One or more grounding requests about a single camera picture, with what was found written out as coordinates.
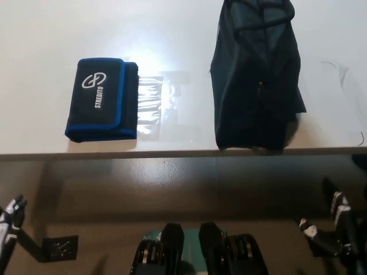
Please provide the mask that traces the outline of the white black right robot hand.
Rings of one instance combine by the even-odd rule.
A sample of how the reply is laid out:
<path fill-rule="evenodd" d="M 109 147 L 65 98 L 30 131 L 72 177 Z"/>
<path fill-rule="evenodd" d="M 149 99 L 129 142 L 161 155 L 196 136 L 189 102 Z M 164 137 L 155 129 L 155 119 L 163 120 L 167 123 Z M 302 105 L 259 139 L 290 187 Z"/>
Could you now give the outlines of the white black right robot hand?
<path fill-rule="evenodd" d="M 342 257 L 358 253 L 357 229 L 346 195 L 329 178 L 322 180 L 322 194 L 334 224 L 333 231 L 318 229 L 306 218 L 298 227 L 315 257 Z"/>

